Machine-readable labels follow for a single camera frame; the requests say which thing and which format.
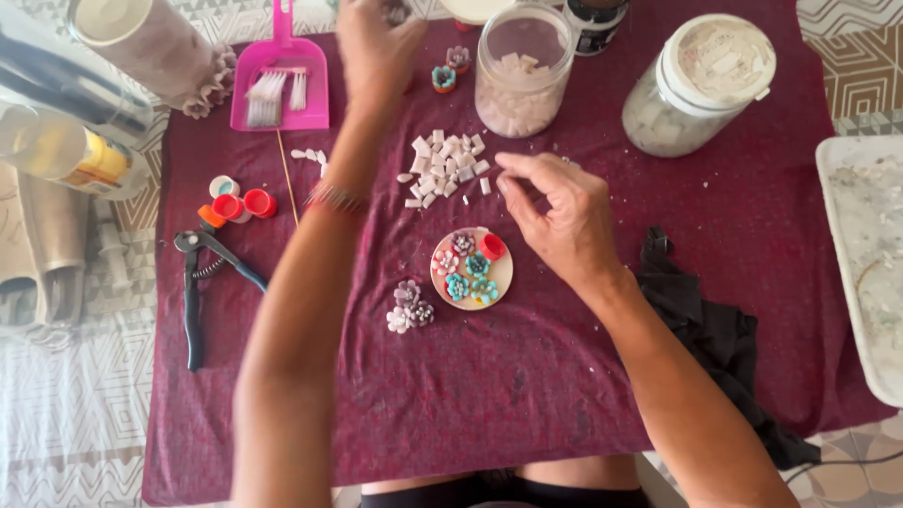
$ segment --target pliers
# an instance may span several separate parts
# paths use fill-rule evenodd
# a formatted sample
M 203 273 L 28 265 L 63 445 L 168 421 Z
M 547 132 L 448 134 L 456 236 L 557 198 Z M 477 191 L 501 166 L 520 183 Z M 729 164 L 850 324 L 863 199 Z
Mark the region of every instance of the pliers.
M 260 277 L 235 254 L 223 247 L 213 238 L 216 228 L 206 221 L 200 222 L 200 230 L 184 231 L 175 234 L 175 248 L 185 253 L 185 335 L 188 337 L 188 369 L 197 371 L 204 362 L 204 341 L 200 334 L 200 301 L 198 281 L 216 275 L 222 268 L 224 260 L 228 261 L 238 273 L 257 284 L 266 292 L 266 279 Z M 198 270 L 198 251 L 208 248 L 219 255 L 210 266 Z

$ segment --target hand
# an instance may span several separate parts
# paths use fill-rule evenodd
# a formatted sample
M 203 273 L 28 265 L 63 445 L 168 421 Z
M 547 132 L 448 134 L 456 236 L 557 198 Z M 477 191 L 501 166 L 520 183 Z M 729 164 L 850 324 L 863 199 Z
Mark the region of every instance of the hand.
M 336 34 L 345 65 L 349 109 L 385 112 L 401 99 L 414 71 L 426 21 L 409 17 L 389 29 L 383 0 L 341 0 Z
M 498 189 L 526 244 L 578 295 L 628 272 L 615 253 L 604 180 L 552 154 L 501 153 L 496 162 L 505 169 Z M 540 215 L 515 178 L 529 180 L 552 210 Z

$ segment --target maroon cloth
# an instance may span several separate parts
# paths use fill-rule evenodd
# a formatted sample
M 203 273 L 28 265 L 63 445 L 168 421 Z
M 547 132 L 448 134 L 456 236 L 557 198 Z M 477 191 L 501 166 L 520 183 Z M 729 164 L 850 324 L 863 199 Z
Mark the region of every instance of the maroon cloth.
M 625 97 L 681 23 L 721 10 L 762 27 L 774 43 L 771 95 L 693 155 L 643 155 L 620 123 Z M 463 44 L 475 53 L 478 38 L 477 31 L 456 31 L 452 21 L 431 24 L 414 90 L 379 161 L 337 365 L 336 485 L 651 448 L 611 340 L 526 246 L 496 193 L 480 195 L 473 181 L 428 211 L 404 208 L 409 185 L 395 176 L 411 165 L 417 136 L 434 128 L 484 129 L 473 108 L 473 71 L 448 95 L 427 80 L 446 48 Z M 334 37 L 312 40 L 330 62 L 336 125 L 284 133 L 285 148 L 330 153 L 345 108 L 342 74 Z M 680 246 L 673 261 L 700 274 L 707 299 L 759 318 L 759 402 L 805 436 L 893 414 L 863 380 L 825 219 L 814 159 L 818 143 L 833 134 L 823 89 L 821 62 L 800 38 L 793 2 L 735 1 L 726 9 L 706 0 L 636 2 L 607 51 L 574 61 L 561 112 L 545 132 L 524 140 L 482 135 L 489 160 L 499 150 L 538 154 L 557 146 L 557 154 L 605 177 L 619 255 L 632 267 L 647 227 L 662 224 Z M 294 230 L 279 147 L 274 133 L 231 130 L 228 117 L 228 108 L 200 121 L 173 113 L 157 238 L 197 228 L 195 211 L 209 202 L 208 183 L 218 174 L 235 177 L 244 189 L 266 184 L 278 214 L 229 224 L 218 238 L 270 276 Z M 320 168 L 290 165 L 300 200 Z M 461 200 L 465 193 L 470 206 Z M 442 303 L 427 270 L 446 233 L 477 225 L 508 244 L 515 277 L 498 305 L 467 313 Z M 224 500 L 232 474 L 232 393 L 261 293 L 232 268 L 200 284 L 207 355 L 192 374 L 182 330 L 183 257 L 159 243 L 156 260 L 143 497 L 154 505 Z M 385 321 L 392 290 L 411 277 L 423 285 L 437 319 L 392 334 Z

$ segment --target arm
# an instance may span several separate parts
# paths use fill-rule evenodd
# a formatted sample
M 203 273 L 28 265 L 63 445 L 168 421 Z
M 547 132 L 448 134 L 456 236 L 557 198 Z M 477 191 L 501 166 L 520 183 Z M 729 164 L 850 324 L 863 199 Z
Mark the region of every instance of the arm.
M 337 27 L 349 105 L 323 184 L 358 198 L 369 197 L 425 30 L 410 20 L 390 31 L 379 7 L 345 1 Z M 331 506 L 332 384 L 358 230 L 353 218 L 311 207 L 276 267 L 236 387 L 237 506 Z
M 599 317 L 656 451 L 693 507 L 799 506 L 749 423 L 665 326 L 618 260 L 608 185 L 553 155 L 499 154 L 498 188 L 525 240 Z M 553 209 L 539 215 L 514 178 Z

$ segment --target black cloth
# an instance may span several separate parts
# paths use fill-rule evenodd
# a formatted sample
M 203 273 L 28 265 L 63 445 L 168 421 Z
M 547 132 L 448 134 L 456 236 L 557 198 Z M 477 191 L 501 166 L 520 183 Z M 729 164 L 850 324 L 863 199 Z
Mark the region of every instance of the black cloth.
M 673 249 L 661 227 L 649 228 L 637 273 L 646 300 L 756 430 L 778 469 L 821 462 L 821 448 L 779 425 L 756 402 L 759 321 L 738 307 L 703 300 L 699 278 L 668 258 Z
M 361 496 L 361 508 L 649 508 L 642 489 L 561 487 L 510 476 L 490 485 L 481 475 L 385 494 Z

